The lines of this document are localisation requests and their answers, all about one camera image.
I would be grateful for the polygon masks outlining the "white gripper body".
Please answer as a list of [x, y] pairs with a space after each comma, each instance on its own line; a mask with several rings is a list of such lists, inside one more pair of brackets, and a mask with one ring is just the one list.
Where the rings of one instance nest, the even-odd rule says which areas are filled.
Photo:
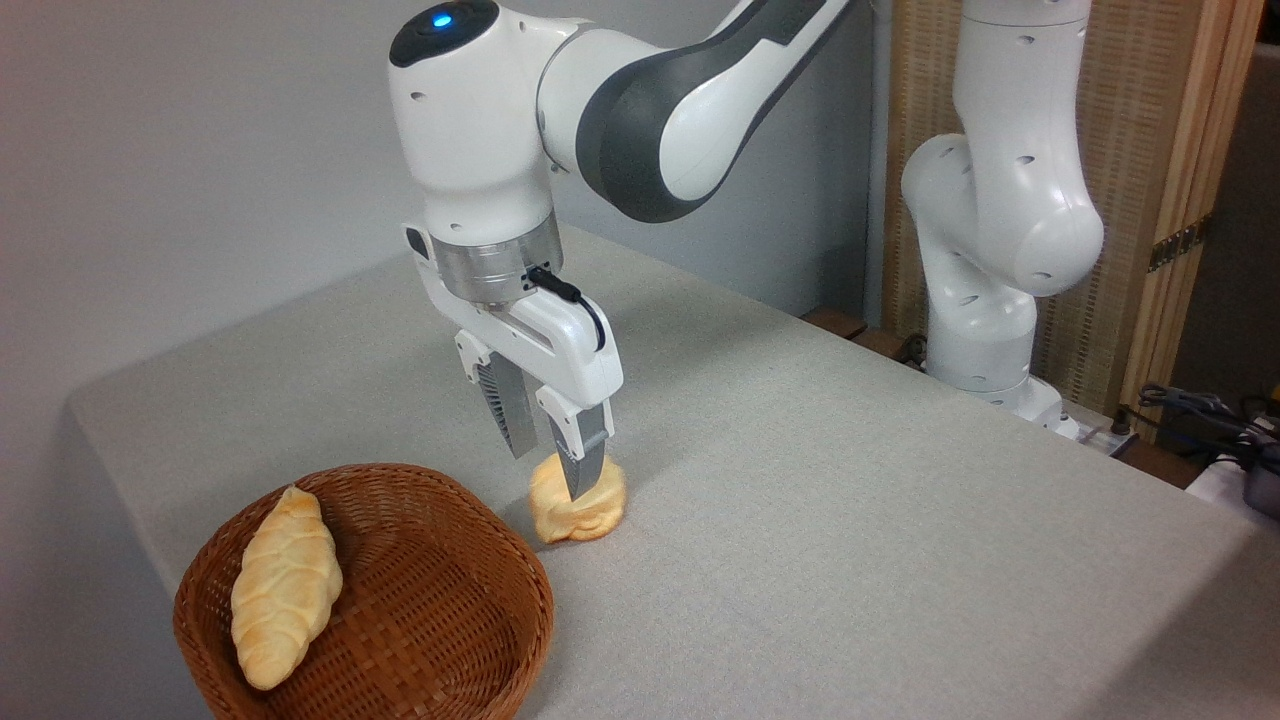
[[599, 348], [590, 313], [548, 290], [535, 288], [498, 309], [471, 304], [443, 283], [429, 236], [413, 225], [407, 225], [404, 233], [431, 304], [457, 327], [580, 407], [596, 406], [621, 388], [625, 377], [620, 354], [602, 310], [596, 315], [605, 343]]

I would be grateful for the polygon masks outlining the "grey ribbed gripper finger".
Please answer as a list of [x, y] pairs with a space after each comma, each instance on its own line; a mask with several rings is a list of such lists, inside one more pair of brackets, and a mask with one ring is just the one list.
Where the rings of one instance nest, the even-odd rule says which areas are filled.
[[576, 501], [595, 487], [603, 473], [605, 445], [614, 434], [611, 401], [581, 407], [550, 386], [540, 387], [535, 397], [550, 423], [566, 486]]
[[538, 446], [524, 372], [467, 331], [458, 331], [454, 343], [463, 372], [483, 392], [494, 423], [515, 459]]

